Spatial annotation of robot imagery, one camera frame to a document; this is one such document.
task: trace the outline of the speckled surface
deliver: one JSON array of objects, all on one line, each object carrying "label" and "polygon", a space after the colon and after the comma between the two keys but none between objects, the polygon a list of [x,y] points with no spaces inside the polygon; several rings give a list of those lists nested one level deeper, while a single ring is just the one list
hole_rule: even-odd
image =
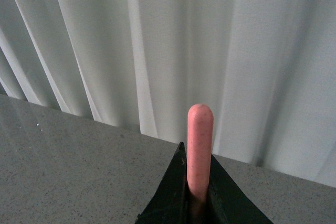
[{"label": "speckled surface", "polygon": [[[134,223],[177,145],[0,95],[0,223]],[[275,223],[336,223],[336,188],[217,157]]]}]

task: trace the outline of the gray countertop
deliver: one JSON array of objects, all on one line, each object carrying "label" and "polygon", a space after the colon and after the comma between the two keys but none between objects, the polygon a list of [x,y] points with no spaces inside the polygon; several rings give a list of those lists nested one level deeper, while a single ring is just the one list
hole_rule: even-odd
[{"label": "gray countertop", "polygon": [[[0,223],[134,223],[176,144],[0,95]],[[336,188],[224,157],[277,223],[336,223]]]}]

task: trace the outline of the curtain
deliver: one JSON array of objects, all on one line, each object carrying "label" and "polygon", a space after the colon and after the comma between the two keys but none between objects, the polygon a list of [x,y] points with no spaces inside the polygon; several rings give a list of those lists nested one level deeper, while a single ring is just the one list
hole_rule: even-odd
[{"label": "curtain", "polygon": [[0,0],[14,98],[336,187],[336,0]]}]

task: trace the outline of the pink sausage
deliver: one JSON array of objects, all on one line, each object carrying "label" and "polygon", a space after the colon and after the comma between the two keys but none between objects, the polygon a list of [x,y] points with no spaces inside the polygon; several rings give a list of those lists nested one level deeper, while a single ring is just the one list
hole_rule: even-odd
[{"label": "pink sausage", "polygon": [[205,104],[193,105],[188,113],[187,181],[191,223],[202,223],[209,186],[214,116]]}]

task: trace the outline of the table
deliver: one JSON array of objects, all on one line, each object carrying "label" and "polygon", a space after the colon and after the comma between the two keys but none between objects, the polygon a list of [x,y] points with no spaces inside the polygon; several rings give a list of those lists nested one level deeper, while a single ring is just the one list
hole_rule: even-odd
[{"label": "table", "polygon": [[[134,223],[177,148],[0,95],[0,223]],[[336,223],[336,188],[216,156],[275,224]]]}]

